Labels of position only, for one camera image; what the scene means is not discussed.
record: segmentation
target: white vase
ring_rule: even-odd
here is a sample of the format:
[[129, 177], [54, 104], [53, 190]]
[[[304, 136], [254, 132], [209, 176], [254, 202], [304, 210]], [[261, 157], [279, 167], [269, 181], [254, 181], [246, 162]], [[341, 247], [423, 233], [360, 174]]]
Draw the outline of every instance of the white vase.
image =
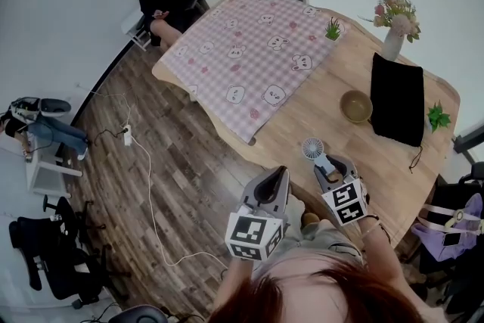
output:
[[402, 50], [404, 38], [405, 35], [400, 36], [394, 29], [390, 29], [381, 48], [381, 56], [388, 61], [396, 60]]

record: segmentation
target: wooden floor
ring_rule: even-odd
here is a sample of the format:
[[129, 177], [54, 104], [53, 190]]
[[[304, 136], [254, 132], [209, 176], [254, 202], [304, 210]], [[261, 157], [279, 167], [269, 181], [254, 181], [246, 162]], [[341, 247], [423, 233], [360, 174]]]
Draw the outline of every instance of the wooden floor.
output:
[[[134, 46], [98, 90], [122, 94], [132, 105], [129, 123], [135, 139], [151, 155], [151, 197], [157, 230], [170, 262], [200, 251], [228, 263], [224, 244], [228, 214], [245, 184], [262, 171], [238, 156], [216, 134], [200, 106], [181, 89], [156, 80], [151, 67], [160, 57]], [[119, 132], [128, 110], [122, 97], [94, 96], [77, 126], [91, 140], [104, 129]], [[70, 180], [73, 206], [93, 200], [90, 217], [106, 229], [93, 235], [109, 243], [113, 266], [132, 272], [125, 281], [124, 306], [150, 303], [173, 312], [208, 316], [223, 267], [199, 255], [176, 267], [163, 262], [148, 202], [148, 158], [123, 137], [104, 133], [86, 159], [74, 162], [84, 175]]]

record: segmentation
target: black pouch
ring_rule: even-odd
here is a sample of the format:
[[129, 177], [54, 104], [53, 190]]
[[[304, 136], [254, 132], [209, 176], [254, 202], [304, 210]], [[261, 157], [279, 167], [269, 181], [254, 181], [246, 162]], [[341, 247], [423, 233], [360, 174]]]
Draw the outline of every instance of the black pouch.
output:
[[420, 147], [424, 136], [424, 69], [375, 53], [371, 71], [371, 125], [377, 135]]

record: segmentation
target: small potted plant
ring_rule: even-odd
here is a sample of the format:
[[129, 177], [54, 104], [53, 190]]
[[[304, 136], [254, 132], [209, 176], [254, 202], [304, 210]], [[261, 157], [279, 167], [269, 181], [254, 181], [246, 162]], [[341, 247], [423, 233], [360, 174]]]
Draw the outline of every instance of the small potted plant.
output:
[[375, 27], [389, 27], [381, 56], [388, 61], [394, 61], [402, 50], [403, 39], [412, 43], [420, 39], [420, 27], [415, 16], [415, 6], [410, 0], [378, 0], [374, 19], [366, 19]]
[[451, 123], [450, 115], [442, 112], [442, 105], [436, 105], [434, 103], [433, 108], [429, 109], [427, 118], [430, 126], [432, 127], [432, 133], [434, 133], [440, 126], [447, 128]]
[[338, 22], [338, 19], [333, 20], [333, 18], [331, 18], [331, 20], [327, 22], [326, 38], [336, 41], [340, 37], [340, 34], [340, 22]]

